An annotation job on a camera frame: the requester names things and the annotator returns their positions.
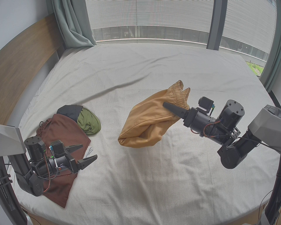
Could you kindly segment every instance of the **corrugated metal facade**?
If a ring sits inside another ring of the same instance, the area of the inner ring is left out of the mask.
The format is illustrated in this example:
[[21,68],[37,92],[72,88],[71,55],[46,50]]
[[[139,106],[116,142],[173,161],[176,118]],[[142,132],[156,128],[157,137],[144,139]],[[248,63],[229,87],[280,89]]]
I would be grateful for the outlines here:
[[[177,27],[209,32],[213,0],[86,0],[92,29],[121,26]],[[276,8],[268,0],[228,0],[223,36],[266,53],[274,38]],[[105,43],[166,43],[205,48],[194,41],[142,38],[98,41]],[[236,50],[220,51],[241,55],[246,61],[264,66],[266,61]]]

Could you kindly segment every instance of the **folded tan pants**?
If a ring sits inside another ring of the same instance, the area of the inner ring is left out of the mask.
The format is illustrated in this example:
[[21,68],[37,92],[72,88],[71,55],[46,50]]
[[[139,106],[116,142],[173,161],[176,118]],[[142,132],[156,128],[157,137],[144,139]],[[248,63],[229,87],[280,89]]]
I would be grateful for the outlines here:
[[148,97],[132,108],[118,141],[120,145],[142,148],[153,146],[162,139],[168,128],[180,118],[163,107],[164,102],[189,109],[190,88],[183,90],[181,80],[166,90]]

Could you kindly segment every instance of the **folded green garment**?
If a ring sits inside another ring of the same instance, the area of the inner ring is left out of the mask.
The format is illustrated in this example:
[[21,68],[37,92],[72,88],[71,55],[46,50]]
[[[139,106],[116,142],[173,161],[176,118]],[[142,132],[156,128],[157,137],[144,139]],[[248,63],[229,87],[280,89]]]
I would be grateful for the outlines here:
[[77,118],[77,123],[87,135],[96,134],[101,130],[101,122],[98,117],[84,106]]

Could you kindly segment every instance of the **white wall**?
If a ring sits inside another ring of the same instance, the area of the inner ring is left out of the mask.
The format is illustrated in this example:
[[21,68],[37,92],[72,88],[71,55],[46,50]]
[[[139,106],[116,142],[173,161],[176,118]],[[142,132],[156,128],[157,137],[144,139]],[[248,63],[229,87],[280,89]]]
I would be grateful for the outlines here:
[[274,93],[275,97],[277,98],[279,104],[281,104],[281,71],[279,76],[275,80],[275,83],[272,87],[272,92]]
[[[46,0],[0,0],[0,49],[20,32],[48,15]],[[23,92],[8,124],[18,126],[34,94],[58,61],[57,53],[45,63]],[[0,206],[0,225],[11,224]]]

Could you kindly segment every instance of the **mattress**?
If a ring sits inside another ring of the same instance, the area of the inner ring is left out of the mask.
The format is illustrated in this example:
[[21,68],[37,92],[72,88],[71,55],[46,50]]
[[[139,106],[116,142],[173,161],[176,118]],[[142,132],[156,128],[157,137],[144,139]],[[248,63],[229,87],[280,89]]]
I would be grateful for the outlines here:
[[238,55],[168,44],[105,44],[67,50],[26,110],[23,140],[67,104],[101,121],[90,136],[98,159],[79,171],[66,208],[21,190],[20,204],[57,224],[226,224],[256,210],[273,188],[279,154],[258,146],[235,169],[222,166],[219,144],[179,120],[155,146],[133,149],[117,138],[131,108],[176,81],[190,87],[188,104],[212,99],[217,117],[228,99],[242,104],[243,134],[267,104],[266,90]]

